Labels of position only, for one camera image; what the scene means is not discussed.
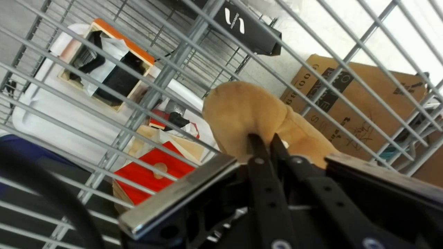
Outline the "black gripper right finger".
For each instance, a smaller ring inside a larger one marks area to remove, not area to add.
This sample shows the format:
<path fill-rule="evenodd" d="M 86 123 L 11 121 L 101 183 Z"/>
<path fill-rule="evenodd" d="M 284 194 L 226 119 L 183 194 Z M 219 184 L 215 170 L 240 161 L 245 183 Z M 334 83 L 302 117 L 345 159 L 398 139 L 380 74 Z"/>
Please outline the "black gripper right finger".
<path fill-rule="evenodd" d="M 272 155 L 332 223 L 331 241 L 348 249 L 443 249 L 443 191 L 344 154 L 320 170 L 291 155 L 278 136 Z"/>

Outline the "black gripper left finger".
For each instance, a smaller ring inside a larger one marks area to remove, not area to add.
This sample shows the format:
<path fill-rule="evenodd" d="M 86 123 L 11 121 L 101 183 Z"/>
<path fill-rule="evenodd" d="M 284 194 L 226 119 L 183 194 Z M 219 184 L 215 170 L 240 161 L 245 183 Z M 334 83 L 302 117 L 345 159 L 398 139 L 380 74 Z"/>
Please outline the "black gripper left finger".
<path fill-rule="evenodd" d="M 248 164 L 218 155 L 119 218 L 122 249 L 294 249 L 283 187 L 265 141 Z"/>

